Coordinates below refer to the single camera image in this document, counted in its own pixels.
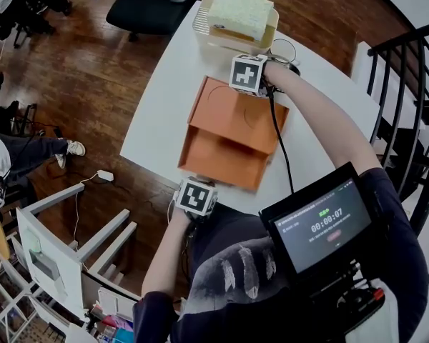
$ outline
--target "black office chair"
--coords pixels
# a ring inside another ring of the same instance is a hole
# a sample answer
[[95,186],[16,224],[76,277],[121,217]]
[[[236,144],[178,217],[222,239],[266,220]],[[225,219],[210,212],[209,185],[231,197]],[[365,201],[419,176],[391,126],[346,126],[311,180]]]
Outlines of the black office chair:
[[196,0],[116,0],[107,15],[108,23],[137,34],[173,34]]

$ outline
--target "black handheld device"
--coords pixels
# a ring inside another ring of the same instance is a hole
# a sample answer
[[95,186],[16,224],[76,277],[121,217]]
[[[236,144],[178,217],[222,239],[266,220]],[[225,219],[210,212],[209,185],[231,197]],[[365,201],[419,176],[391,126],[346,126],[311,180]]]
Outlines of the black handheld device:
[[370,282],[353,279],[360,260],[377,255],[383,221],[351,163],[263,209],[260,218],[277,262],[309,321],[323,321],[318,341],[347,334],[384,303]]

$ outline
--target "white table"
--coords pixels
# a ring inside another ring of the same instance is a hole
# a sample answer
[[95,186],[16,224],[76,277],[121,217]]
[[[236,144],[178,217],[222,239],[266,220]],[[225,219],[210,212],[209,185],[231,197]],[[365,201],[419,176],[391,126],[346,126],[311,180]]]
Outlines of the white table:
[[[187,131],[187,120],[204,75],[229,81],[232,57],[219,47],[201,48],[192,30],[200,2],[191,8],[154,70],[140,99],[121,155],[135,164],[179,183],[189,173],[177,168]],[[378,105],[332,64],[313,51],[277,32],[275,38],[294,44],[302,78],[342,107],[370,139]],[[330,173],[334,166],[307,122],[284,94],[276,100],[290,108],[283,141],[289,156],[295,190]],[[217,184],[218,201],[242,212],[256,214],[290,194],[286,165],[278,147],[257,192]]]

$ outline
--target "white sneaker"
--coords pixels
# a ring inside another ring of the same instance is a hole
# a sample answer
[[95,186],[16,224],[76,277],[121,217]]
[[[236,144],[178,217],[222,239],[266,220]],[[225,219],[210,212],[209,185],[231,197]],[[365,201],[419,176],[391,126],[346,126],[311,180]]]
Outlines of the white sneaker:
[[66,148],[67,154],[84,156],[86,154],[86,148],[81,142],[67,140],[68,147]]
[[57,164],[59,164],[60,169],[65,167],[66,156],[65,155],[54,155],[57,159]]

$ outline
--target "black sleeve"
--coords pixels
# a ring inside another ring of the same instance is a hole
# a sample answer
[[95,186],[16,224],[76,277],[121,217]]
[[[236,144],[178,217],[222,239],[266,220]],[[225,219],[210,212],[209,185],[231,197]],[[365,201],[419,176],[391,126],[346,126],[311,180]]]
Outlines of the black sleeve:
[[429,274],[423,251],[386,172],[381,168],[361,175],[365,190],[377,199],[388,217],[388,240],[380,278],[398,301],[399,338],[408,342],[423,317],[428,303]]
[[134,342],[164,343],[178,315],[172,298],[164,292],[148,292],[134,305]]

